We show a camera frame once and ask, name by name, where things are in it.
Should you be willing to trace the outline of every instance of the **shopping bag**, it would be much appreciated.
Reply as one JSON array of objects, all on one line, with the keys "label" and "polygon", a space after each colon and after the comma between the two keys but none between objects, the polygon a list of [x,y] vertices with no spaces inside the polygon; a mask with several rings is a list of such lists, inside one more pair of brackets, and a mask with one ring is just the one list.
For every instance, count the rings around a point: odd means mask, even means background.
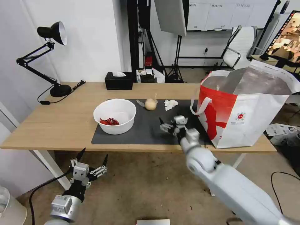
[{"label": "shopping bag", "polygon": [[252,61],[248,68],[213,71],[197,90],[197,115],[216,148],[252,146],[287,98],[300,91],[290,73]]}]

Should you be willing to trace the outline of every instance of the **white chair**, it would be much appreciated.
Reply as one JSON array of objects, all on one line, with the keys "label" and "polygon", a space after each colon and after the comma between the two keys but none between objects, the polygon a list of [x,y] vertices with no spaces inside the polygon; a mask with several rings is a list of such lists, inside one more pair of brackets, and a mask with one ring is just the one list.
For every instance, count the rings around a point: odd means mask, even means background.
[{"label": "white chair", "polygon": [[253,46],[256,36],[257,27],[233,27],[232,35],[222,54],[223,61],[234,70],[248,67],[249,51],[252,48],[262,50]]}]

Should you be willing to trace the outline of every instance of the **lamp arm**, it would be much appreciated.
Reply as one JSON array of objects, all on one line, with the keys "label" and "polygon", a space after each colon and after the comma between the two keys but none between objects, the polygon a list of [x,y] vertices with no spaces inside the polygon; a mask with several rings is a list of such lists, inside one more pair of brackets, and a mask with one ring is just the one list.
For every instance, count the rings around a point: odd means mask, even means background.
[{"label": "lamp arm", "polygon": [[[48,47],[49,49],[39,55],[35,55],[35,56],[31,56],[32,54],[36,53],[37,51]],[[32,62],[33,60],[47,54],[48,52],[52,51],[54,49],[54,43],[53,42],[47,42],[46,44],[44,44],[42,47],[39,47],[38,49],[34,50],[33,52],[21,57],[17,59],[17,64],[20,65],[21,67],[24,67],[25,69],[28,69],[29,71],[31,71],[32,73],[38,75],[39,77],[43,78],[44,80],[50,82],[53,85],[59,85],[59,83],[57,82],[57,80],[53,80],[50,77],[46,76],[45,74],[42,74],[41,72],[37,71],[36,69],[32,68],[31,66],[29,66],[28,64],[30,62]]]}]

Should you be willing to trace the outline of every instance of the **bag handle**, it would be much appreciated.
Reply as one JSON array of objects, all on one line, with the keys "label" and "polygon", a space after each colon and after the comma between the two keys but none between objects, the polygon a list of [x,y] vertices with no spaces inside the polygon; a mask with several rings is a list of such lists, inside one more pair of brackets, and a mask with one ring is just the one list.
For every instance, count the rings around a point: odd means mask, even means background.
[{"label": "bag handle", "polygon": [[196,92],[195,92],[194,96],[193,96],[192,99],[191,99],[190,110],[191,110],[192,114],[194,114],[194,115],[200,115],[201,113],[203,113],[204,110],[206,109],[207,105],[208,105],[209,103],[212,102],[212,99],[211,99],[211,98],[206,97],[206,98],[203,100],[203,102],[202,102],[202,104],[201,104],[199,110],[198,110],[197,112],[194,112],[194,110],[193,110],[193,105],[194,105],[194,101],[195,101],[195,96],[197,96],[197,93],[199,93],[199,92],[200,92],[200,88],[196,89]]}]

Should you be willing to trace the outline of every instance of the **robotic hand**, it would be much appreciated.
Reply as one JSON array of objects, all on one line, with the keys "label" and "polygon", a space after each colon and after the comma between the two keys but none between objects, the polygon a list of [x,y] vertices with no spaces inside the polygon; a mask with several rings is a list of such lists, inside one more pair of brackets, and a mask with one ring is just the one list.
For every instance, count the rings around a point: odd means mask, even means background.
[{"label": "robotic hand", "polygon": [[217,160],[212,152],[202,148],[199,132],[187,130],[187,118],[174,117],[172,124],[160,119],[161,129],[175,135],[186,155],[188,169],[200,177],[237,217],[248,225],[300,224],[280,213],[270,196],[248,178]]},{"label": "robotic hand", "polygon": [[79,212],[81,203],[84,201],[85,190],[91,186],[91,181],[96,180],[107,172],[106,155],[102,166],[94,169],[88,164],[78,162],[82,157],[83,149],[76,159],[71,159],[70,170],[73,171],[71,186],[62,195],[55,196],[51,203],[52,212],[50,215],[55,219],[49,220],[45,225],[69,225],[74,223]]}]

